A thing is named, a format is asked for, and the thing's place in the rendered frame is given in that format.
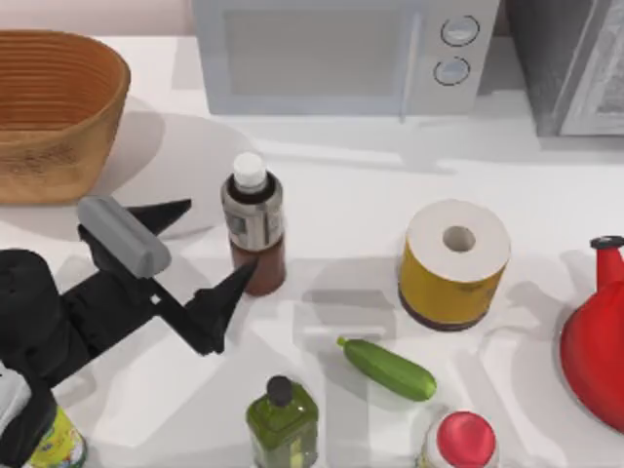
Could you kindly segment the pale grey rounded box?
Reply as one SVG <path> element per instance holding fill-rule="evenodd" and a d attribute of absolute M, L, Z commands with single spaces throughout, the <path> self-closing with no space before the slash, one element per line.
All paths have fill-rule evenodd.
<path fill-rule="evenodd" d="M 110 196 L 87 196 L 77 205 L 81 234 L 137 278 L 151 278 L 172 262 L 169 249 Z"/>

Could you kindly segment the brown bottle with white cap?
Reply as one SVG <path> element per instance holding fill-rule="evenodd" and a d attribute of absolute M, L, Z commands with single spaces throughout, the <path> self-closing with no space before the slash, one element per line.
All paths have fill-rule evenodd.
<path fill-rule="evenodd" d="M 264 296 L 278 290 L 287 276 L 281 181 L 259 154 L 243 152 L 221 185 L 220 200 L 233 264 L 257 262 L 246 293 Z"/>

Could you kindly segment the brown woven basket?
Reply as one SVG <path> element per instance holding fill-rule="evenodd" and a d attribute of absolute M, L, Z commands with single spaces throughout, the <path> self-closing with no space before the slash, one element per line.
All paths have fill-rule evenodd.
<path fill-rule="evenodd" d="M 97 39 L 0 29 L 0 204 L 77 200 L 96 184 L 131 84 Z"/>

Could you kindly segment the green bottle with black cap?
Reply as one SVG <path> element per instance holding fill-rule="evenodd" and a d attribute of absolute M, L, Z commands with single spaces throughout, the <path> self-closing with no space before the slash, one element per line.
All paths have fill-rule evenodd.
<path fill-rule="evenodd" d="M 267 380 L 246 411 L 256 468 L 312 468 L 318 459 L 319 409 L 307 390 L 285 375 Z"/>

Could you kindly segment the yellow and green can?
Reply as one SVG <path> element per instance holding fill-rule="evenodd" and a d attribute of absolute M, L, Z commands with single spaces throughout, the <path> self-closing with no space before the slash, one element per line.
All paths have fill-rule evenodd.
<path fill-rule="evenodd" d="M 88 446 L 62 407 L 23 468 L 83 468 Z"/>

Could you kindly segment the green cucumber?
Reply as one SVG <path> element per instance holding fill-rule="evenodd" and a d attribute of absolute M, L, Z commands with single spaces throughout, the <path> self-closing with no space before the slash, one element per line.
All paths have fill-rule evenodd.
<path fill-rule="evenodd" d="M 361 373 L 387 390 L 413 402 L 430 400 L 437 380 L 424 367 L 361 338 L 339 336 L 337 345 Z"/>

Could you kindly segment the microwave oven door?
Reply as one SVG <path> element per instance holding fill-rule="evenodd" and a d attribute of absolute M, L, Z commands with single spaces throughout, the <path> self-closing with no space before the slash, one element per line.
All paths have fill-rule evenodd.
<path fill-rule="evenodd" d="M 191 0 L 213 115 L 402 115 L 415 0 Z"/>

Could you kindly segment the paper roll in yellow wrapper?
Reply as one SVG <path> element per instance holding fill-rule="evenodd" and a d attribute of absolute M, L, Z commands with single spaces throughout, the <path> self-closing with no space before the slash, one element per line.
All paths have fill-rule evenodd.
<path fill-rule="evenodd" d="M 509 234 L 492 211 L 456 199 L 430 204 L 407 227 L 399 298 L 426 327 L 469 329 L 489 311 L 510 257 Z"/>

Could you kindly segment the white bottle with red cap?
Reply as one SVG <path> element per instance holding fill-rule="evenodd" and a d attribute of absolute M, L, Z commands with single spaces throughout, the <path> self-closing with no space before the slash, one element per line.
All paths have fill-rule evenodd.
<path fill-rule="evenodd" d="M 489 422 L 468 411 L 447 411 L 428 428 L 415 468 L 500 468 Z"/>

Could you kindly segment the pale microwave oven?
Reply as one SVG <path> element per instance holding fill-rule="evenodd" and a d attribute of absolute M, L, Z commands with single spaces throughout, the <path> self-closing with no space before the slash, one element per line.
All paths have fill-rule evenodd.
<path fill-rule="evenodd" d="M 415 1 L 419 4 L 420 27 L 407 117 L 464 114 L 477 97 L 500 0 Z M 451 47 L 442 40 L 441 29 L 446 20 L 461 16 L 474 17 L 480 32 L 470 44 Z M 457 86 L 441 86 L 433 77 L 433 69 L 439 61 L 453 57 L 466 59 L 471 73 Z"/>

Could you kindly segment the round microwave knob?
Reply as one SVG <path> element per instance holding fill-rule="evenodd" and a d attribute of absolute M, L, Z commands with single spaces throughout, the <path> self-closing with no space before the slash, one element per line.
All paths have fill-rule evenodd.
<path fill-rule="evenodd" d="M 480 32 L 479 22 L 472 16 L 447 19 L 441 29 L 442 40 L 451 47 L 464 47 L 473 42 Z"/>
<path fill-rule="evenodd" d="M 470 63 L 465 58 L 453 57 L 439 61 L 433 69 L 433 77 L 445 87 L 463 83 L 471 73 Z"/>

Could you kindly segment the grey cabinet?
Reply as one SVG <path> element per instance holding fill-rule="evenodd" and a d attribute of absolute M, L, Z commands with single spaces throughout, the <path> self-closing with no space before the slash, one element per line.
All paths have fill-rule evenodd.
<path fill-rule="evenodd" d="M 583 62 L 596 0 L 506 0 L 507 17 L 537 133 L 567 137 L 561 126 Z"/>

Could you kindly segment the grey cabinet door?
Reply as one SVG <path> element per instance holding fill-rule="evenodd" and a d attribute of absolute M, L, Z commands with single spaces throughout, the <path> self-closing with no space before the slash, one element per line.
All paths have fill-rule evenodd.
<path fill-rule="evenodd" d="M 564 136 L 624 137 L 624 0 L 596 0 Z"/>

